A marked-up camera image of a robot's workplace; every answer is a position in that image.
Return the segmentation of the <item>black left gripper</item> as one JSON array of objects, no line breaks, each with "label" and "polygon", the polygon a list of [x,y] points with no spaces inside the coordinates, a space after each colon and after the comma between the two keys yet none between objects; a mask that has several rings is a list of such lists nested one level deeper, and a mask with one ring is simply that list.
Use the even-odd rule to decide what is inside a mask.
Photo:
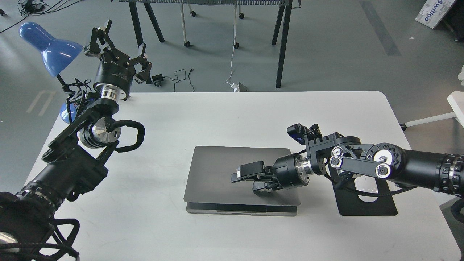
[{"label": "black left gripper", "polygon": [[[136,83],[152,84],[150,71],[152,63],[146,58],[146,44],[142,43],[138,49],[139,56],[130,58],[124,53],[114,53],[115,47],[109,37],[112,20],[103,26],[93,28],[91,37],[84,46],[84,55],[97,57],[100,64],[97,69],[93,87],[101,91],[104,84],[113,85],[123,91],[123,96],[129,96],[133,79]],[[141,71],[135,72],[135,65],[141,65]]]}]

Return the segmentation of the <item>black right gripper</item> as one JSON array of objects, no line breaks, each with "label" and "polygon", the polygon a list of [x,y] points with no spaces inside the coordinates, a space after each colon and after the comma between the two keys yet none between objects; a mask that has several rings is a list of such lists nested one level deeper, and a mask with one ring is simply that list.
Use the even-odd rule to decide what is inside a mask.
[{"label": "black right gripper", "polygon": [[292,189],[306,186],[312,175],[310,161],[298,153],[280,157],[266,167],[263,161],[240,165],[231,182],[254,181],[253,191]]}]

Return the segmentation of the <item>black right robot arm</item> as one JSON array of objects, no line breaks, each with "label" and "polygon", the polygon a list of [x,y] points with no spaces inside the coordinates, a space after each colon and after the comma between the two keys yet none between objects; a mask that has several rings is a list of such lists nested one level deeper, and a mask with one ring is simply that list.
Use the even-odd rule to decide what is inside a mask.
[{"label": "black right robot arm", "polygon": [[[288,135],[305,146],[306,157],[293,153],[280,157],[274,165],[257,161],[240,165],[231,182],[252,181],[253,191],[292,189],[306,186],[310,175],[323,175],[335,189],[369,197],[393,196],[416,187],[459,198],[451,206],[454,218],[463,222],[463,155],[404,150],[390,143],[362,144],[358,137],[335,132],[320,133],[318,124],[287,128]],[[374,194],[349,188],[361,176],[389,180],[399,188]]]}]

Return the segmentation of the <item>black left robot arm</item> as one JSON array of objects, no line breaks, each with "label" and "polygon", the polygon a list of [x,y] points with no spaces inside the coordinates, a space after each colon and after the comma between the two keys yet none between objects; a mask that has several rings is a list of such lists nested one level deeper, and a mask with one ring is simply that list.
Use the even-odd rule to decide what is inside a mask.
[{"label": "black left robot arm", "polygon": [[119,100],[130,93],[132,81],[148,82],[152,63],[146,59],[145,44],[140,55],[131,58],[115,48],[109,37],[111,20],[93,28],[86,46],[57,39],[35,22],[26,22],[20,36],[35,47],[51,74],[60,73],[82,51],[98,57],[94,91],[72,91],[61,81],[69,95],[68,127],[49,144],[42,155],[46,167],[18,193],[1,193],[1,260],[57,261],[65,254],[79,260],[72,248],[79,231],[76,219],[56,219],[55,212],[65,200],[94,190],[106,178],[105,163],[113,152],[136,150],[144,141],[145,128],[136,121],[114,120]]}]

